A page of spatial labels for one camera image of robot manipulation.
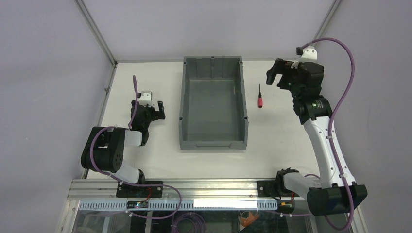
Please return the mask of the red handled screwdriver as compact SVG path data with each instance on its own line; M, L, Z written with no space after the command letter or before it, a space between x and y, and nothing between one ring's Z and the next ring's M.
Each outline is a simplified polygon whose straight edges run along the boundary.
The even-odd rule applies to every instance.
M263 98L262 98L262 94L261 94L261 86L260 86L260 84L258 85L258 100L257 100L257 104L258 104L258 108L262 108L262 107L263 107Z

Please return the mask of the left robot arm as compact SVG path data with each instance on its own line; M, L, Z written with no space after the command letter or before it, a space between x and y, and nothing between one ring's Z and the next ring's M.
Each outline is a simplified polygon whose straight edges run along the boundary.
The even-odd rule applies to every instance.
M125 147L142 147L149 139L149 126L166 118L164 104L131 101L131 125L128 128L109 126L93 127L81 155L85 169L99 172L120 183L145 184L144 173L127 164L123 159Z

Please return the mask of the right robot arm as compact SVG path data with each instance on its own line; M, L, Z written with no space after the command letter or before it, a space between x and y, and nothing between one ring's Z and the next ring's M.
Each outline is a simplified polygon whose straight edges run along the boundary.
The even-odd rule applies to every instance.
M290 91L293 110L310 138L320 179L311 181L296 169L282 169L268 194L279 197L295 193L307 201L314 216L349 213L368 193L365 185L357 184L338 148L334 125L330 125L332 109L320 94L324 67L314 62L294 67L292 61L277 58L266 72L266 84L272 85L277 74L281 75L277 87Z

